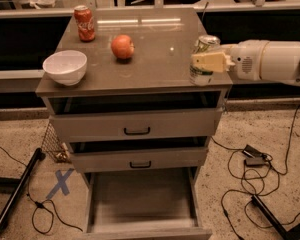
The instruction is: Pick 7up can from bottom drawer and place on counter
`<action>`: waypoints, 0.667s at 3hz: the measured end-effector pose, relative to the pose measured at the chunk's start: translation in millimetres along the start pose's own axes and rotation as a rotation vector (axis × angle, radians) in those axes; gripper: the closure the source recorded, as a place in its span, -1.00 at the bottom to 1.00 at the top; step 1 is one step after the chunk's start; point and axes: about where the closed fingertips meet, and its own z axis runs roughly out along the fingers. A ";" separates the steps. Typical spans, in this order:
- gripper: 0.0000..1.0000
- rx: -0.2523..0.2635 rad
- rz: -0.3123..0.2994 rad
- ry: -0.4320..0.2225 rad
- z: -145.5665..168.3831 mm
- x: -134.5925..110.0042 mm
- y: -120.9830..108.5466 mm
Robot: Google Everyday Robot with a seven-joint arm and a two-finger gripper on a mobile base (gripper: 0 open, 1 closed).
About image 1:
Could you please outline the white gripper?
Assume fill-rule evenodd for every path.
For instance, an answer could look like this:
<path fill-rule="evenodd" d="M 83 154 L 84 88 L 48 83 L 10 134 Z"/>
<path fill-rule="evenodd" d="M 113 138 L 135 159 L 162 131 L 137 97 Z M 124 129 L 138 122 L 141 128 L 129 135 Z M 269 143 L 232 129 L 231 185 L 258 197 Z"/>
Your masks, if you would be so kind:
<path fill-rule="evenodd" d="M 192 65 L 198 69 L 224 72 L 230 67 L 239 79 L 258 81 L 261 79 L 260 67 L 268 40 L 246 40 L 238 44 L 223 45 L 226 52 L 207 52 L 191 55 Z"/>

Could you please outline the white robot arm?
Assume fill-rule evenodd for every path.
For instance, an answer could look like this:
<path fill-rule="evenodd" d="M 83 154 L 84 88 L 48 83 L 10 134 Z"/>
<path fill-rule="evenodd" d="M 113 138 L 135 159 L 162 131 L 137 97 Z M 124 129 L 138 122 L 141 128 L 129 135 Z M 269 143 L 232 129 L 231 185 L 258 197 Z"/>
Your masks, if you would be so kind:
<path fill-rule="evenodd" d="M 300 87 L 300 42 L 246 40 L 238 44 L 201 43 L 191 55 L 190 75 L 206 85 L 215 73 L 236 79 L 279 82 Z"/>

